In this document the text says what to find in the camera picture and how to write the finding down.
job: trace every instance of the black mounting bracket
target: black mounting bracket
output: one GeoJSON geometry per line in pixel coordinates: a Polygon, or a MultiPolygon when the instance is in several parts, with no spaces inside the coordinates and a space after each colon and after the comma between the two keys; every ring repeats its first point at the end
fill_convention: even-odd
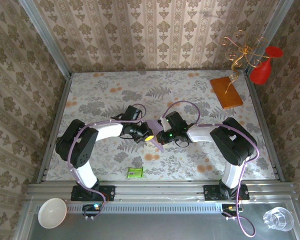
{"type": "MultiPolygon", "coordinates": [[[[236,195],[233,194],[231,197],[226,197],[222,194],[219,184],[214,185],[204,185],[203,186],[204,200],[205,201],[224,201],[224,200],[234,200],[236,199],[236,195]]],[[[248,187],[245,184],[241,184],[239,190],[239,196],[241,200],[250,200],[248,187]]]]}
{"type": "Polygon", "coordinates": [[[84,204],[81,210],[83,212],[82,215],[88,218],[95,217],[100,212],[100,208],[95,208],[94,204],[84,204]]]}
{"type": "MultiPolygon", "coordinates": [[[[243,212],[244,208],[242,206],[238,207],[238,212],[243,212]]],[[[222,216],[224,217],[236,217],[237,212],[236,212],[236,205],[235,204],[222,204],[222,216]]]]}
{"type": "MultiPolygon", "coordinates": [[[[92,187],[92,189],[99,191],[105,196],[107,202],[113,202],[116,196],[116,187],[115,186],[97,186],[92,187]]],[[[103,198],[99,194],[85,190],[82,186],[76,185],[73,186],[71,192],[71,201],[78,202],[102,202],[103,198]]]]}

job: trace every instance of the floral tablecloth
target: floral tablecloth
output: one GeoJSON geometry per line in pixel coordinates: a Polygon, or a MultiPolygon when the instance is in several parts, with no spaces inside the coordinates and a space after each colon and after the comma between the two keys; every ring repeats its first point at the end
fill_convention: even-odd
{"type": "MultiPolygon", "coordinates": [[[[85,123],[108,120],[135,103],[146,106],[146,119],[157,119],[173,102],[188,100],[200,108],[200,123],[221,123],[227,117],[234,117],[257,140],[260,158],[249,164],[245,179],[274,179],[243,74],[234,84],[243,106],[223,110],[212,90],[211,79],[231,73],[231,70],[74,73],[58,136],[74,119],[85,123]]],[[[190,104],[178,103],[172,110],[179,112],[188,124],[197,119],[197,110],[190,104]]],[[[169,143],[164,148],[160,152],[150,142],[136,144],[133,140],[111,137],[97,142],[90,164],[101,181],[127,180],[128,167],[143,167],[143,180],[218,180],[224,171],[226,161],[213,142],[192,143],[186,148],[169,143]]],[[[54,152],[46,180],[72,179],[66,162],[54,152]]]]}

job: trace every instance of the metal frame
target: metal frame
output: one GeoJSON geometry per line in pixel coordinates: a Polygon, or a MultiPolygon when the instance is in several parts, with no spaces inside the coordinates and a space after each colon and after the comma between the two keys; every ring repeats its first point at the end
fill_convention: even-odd
{"type": "MultiPolygon", "coordinates": [[[[293,2],[294,2],[294,0],[280,0],[268,25],[266,26],[266,28],[262,34],[262,37],[266,38],[269,42],[267,44],[265,44],[264,46],[262,46],[262,45],[260,47],[257,46],[256,50],[254,51],[255,54],[258,54],[258,55],[264,54],[266,47],[269,45],[272,38],[276,34],[278,28],[280,27],[282,21],[284,20],[286,14],[287,14],[288,10],[290,9],[293,2]]],[[[250,62],[253,63],[257,59],[260,59],[260,57],[252,56],[250,58],[250,62]]],[[[254,69],[249,64],[247,64],[246,67],[247,67],[246,70],[247,70],[248,74],[250,74],[251,71],[254,69]]]]}
{"type": "Polygon", "coordinates": [[[272,142],[272,138],[271,138],[270,133],[269,133],[269,129],[268,129],[268,126],[267,126],[267,123],[266,123],[264,113],[263,113],[261,105],[260,105],[260,101],[259,101],[256,89],[255,89],[255,86],[250,81],[246,71],[244,72],[244,78],[245,78],[246,84],[247,84],[249,92],[250,92],[250,96],[251,96],[251,99],[252,99],[252,103],[253,103],[253,106],[254,106],[256,117],[258,118],[258,122],[260,124],[260,129],[261,129],[261,132],[262,132],[262,135],[263,135],[263,139],[264,139],[266,149],[267,149],[269,157],[270,157],[270,161],[274,165],[274,166],[272,166],[272,168],[275,167],[276,174],[278,174],[279,180],[281,182],[284,182],[285,177],[284,177],[284,174],[282,172],[282,169],[281,169],[281,166],[280,166],[280,163],[279,163],[279,160],[278,160],[278,156],[277,156],[277,153],[276,153],[276,150],[275,150],[274,143],[272,142]]]}
{"type": "MultiPolygon", "coordinates": [[[[283,203],[292,213],[295,220],[294,233],[296,239],[300,240],[300,206],[292,183],[280,182],[278,180],[246,180],[243,182],[249,188],[250,200],[243,201],[244,204],[270,204],[283,203]]],[[[74,181],[53,181],[42,184],[30,184],[28,196],[19,219],[14,235],[15,240],[26,240],[29,236],[33,218],[41,206],[50,198],[61,198],[67,206],[82,205],[82,202],[70,200],[74,181]]],[[[218,184],[217,181],[105,181],[102,185],[115,185],[116,196],[114,202],[107,206],[154,206],[166,204],[167,206],[181,206],[191,204],[192,206],[205,206],[211,204],[233,204],[234,201],[209,201],[204,199],[203,185],[218,184]]]]}
{"type": "Polygon", "coordinates": [[[41,168],[40,168],[37,180],[36,180],[37,184],[40,184],[42,182],[45,171],[49,167],[51,157],[52,157],[52,153],[55,149],[56,140],[57,140],[57,136],[58,136],[58,131],[59,131],[59,128],[60,128],[60,124],[61,124],[62,116],[64,114],[64,110],[65,110],[65,107],[66,107],[66,103],[67,103],[68,95],[69,95],[69,92],[70,92],[71,84],[72,84],[71,79],[69,79],[68,81],[65,82],[65,86],[64,86],[64,89],[63,89],[63,92],[62,92],[62,96],[61,96],[61,99],[60,99],[58,110],[56,112],[54,123],[53,123],[52,129],[51,129],[50,137],[49,137],[49,140],[48,140],[45,152],[44,152],[41,168]]]}
{"type": "MultiPolygon", "coordinates": [[[[42,204],[34,205],[33,214],[38,214],[42,204]]],[[[86,203],[67,203],[67,214],[82,214],[86,203]]],[[[120,203],[107,204],[102,214],[221,214],[221,203],[120,203]]]]}
{"type": "Polygon", "coordinates": [[[57,43],[55,42],[52,34],[50,33],[45,21],[40,15],[34,1],[32,0],[20,0],[20,4],[24,8],[26,14],[29,16],[31,22],[33,23],[35,29],[42,38],[44,44],[46,45],[48,51],[52,55],[55,63],[59,67],[61,73],[68,81],[71,76],[70,68],[64,59],[61,50],[59,49],[57,43]]]}

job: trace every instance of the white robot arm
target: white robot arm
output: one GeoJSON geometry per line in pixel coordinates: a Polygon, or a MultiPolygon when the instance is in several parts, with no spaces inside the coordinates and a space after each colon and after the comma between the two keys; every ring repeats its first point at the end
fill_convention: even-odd
{"type": "MultiPolygon", "coordinates": [[[[139,116],[139,114],[136,114],[136,110],[138,109],[129,106],[127,111],[120,115],[121,118],[117,116],[114,119],[117,119],[117,121],[122,119],[124,121],[136,120],[139,116]]],[[[244,162],[253,155],[254,147],[242,136],[225,127],[216,127],[212,124],[202,127],[194,123],[188,125],[175,111],[165,118],[155,121],[155,123],[157,126],[153,120],[152,122],[142,121],[139,123],[107,122],[86,128],[80,136],[80,142],[75,144],[71,155],[73,174],[86,188],[91,189],[98,183],[89,158],[95,143],[109,137],[129,134],[136,143],[151,140],[161,150],[163,150],[163,145],[176,141],[188,143],[215,142],[226,159],[224,174],[220,180],[224,185],[221,192],[223,191],[223,194],[230,199],[233,189],[239,183],[244,162]]],[[[243,132],[256,143],[255,139],[233,118],[227,118],[223,124],[243,132]]],[[[63,136],[58,138],[55,149],[63,160],[68,159],[70,145],[78,131],[84,126],[85,123],[76,119],[72,121],[63,136]]]]}

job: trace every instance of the purple object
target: purple object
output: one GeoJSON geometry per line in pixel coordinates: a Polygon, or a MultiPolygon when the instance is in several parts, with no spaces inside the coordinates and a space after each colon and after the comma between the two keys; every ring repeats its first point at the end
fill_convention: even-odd
{"type": "Polygon", "coordinates": [[[150,140],[150,142],[153,143],[153,145],[155,145],[161,152],[164,152],[164,146],[161,145],[161,143],[159,143],[157,141],[157,134],[161,131],[164,130],[164,128],[158,123],[158,121],[156,119],[152,119],[152,120],[146,120],[145,121],[149,128],[152,130],[152,133],[153,133],[153,138],[150,140]]]}

